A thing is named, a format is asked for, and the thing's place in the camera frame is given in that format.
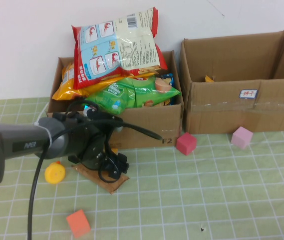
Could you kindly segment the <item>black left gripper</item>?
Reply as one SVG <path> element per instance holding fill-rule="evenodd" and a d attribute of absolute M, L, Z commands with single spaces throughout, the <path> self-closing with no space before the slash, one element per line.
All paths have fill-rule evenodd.
<path fill-rule="evenodd" d="M 117 181 L 129 169 L 127 156 L 115 153 L 106 135 L 93 136 L 84 150 L 77 155 L 69 156 L 68 160 L 73 164 L 82 164 L 86 169 L 97 171 L 102 181 Z"/>

